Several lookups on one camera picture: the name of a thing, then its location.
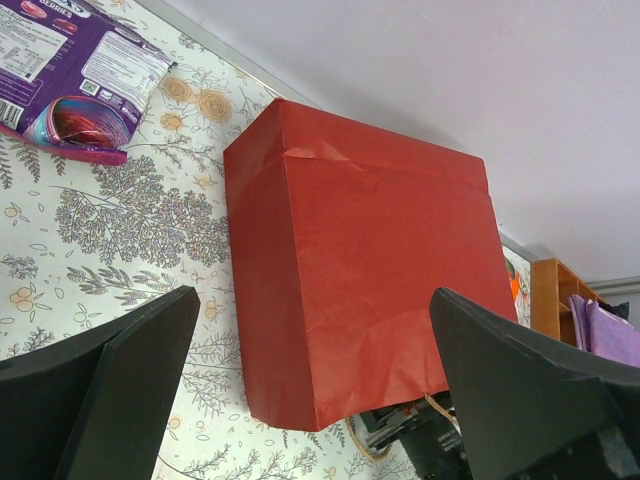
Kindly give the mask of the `orange wooden tray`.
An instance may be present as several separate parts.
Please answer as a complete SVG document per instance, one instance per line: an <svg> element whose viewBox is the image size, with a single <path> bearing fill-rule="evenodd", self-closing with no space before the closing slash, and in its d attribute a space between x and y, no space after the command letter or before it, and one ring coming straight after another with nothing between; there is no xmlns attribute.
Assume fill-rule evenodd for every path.
<svg viewBox="0 0 640 480"><path fill-rule="evenodd" d="M574 347L576 333L569 298L603 300L557 258L531 265L531 328Z"/></svg>

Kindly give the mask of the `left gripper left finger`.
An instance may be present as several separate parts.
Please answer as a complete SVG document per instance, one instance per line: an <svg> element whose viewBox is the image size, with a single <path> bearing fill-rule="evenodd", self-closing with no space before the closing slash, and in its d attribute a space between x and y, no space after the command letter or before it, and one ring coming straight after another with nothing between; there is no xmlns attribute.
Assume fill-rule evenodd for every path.
<svg viewBox="0 0 640 480"><path fill-rule="evenodd" d="M3 360L2 478L151 478L199 309L181 286Z"/></svg>

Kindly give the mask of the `red brown paper bag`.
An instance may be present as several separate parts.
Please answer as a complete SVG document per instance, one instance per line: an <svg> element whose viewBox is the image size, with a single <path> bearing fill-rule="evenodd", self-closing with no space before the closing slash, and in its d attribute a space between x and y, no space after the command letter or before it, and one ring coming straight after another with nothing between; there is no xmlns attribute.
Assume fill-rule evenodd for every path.
<svg viewBox="0 0 640 480"><path fill-rule="evenodd" d="M516 319L482 159L277 99L224 167L255 419L318 432L445 391L440 287Z"/></svg>

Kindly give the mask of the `floral table mat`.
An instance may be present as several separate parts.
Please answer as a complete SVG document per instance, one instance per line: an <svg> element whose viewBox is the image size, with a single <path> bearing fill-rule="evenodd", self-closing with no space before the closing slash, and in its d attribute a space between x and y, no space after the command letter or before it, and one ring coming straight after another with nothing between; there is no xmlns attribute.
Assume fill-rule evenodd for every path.
<svg viewBox="0 0 640 480"><path fill-rule="evenodd" d="M84 1L174 63L126 163L50 154L1 130L1 356L98 327L183 286L200 309L153 479L411 479L404 449L367 452L357 417L278 429L247 405L224 150L275 100L301 104L139 1Z"/></svg>

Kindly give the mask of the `orange snack packet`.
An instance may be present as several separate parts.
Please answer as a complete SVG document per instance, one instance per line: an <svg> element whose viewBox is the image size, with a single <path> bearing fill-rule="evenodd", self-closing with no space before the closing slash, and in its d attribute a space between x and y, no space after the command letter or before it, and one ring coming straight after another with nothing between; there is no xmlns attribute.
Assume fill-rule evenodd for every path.
<svg viewBox="0 0 640 480"><path fill-rule="evenodd" d="M518 323L524 327L531 327L531 294L530 294L530 263L508 249L503 248L507 273L511 286Z"/></svg>

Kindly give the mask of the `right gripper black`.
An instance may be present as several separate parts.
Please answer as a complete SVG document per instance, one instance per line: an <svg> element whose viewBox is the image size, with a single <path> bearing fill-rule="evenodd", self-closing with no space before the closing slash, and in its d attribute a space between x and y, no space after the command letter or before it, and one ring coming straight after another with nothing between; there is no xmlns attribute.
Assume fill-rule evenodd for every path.
<svg viewBox="0 0 640 480"><path fill-rule="evenodd" d="M400 444L420 479L472 477L455 408L448 392L363 412L367 452Z"/></svg>

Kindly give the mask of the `purple snack packet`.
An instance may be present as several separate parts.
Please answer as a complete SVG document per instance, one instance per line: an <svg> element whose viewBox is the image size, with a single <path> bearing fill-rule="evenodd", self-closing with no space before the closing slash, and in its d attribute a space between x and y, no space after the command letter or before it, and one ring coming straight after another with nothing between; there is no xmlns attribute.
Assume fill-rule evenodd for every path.
<svg viewBox="0 0 640 480"><path fill-rule="evenodd" d="M173 65L84 1L4 1L1 130L67 159L122 165Z"/></svg>

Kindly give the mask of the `purple princess cloth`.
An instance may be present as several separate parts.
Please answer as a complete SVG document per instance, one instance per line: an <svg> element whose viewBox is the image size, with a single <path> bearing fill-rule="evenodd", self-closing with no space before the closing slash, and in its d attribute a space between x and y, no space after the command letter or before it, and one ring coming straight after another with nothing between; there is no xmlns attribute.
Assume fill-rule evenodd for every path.
<svg viewBox="0 0 640 480"><path fill-rule="evenodd" d="M579 295L571 295L568 302L579 350L639 366L639 331L631 323Z"/></svg>

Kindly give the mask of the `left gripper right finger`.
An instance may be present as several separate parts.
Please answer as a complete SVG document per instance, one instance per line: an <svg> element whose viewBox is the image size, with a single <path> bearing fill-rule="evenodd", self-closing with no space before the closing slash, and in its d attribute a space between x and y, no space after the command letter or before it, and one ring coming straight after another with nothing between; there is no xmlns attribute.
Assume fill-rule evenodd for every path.
<svg viewBox="0 0 640 480"><path fill-rule="evenodd" d="M638 368L448 288L429 311L473 478L638 478Z"/></svg>

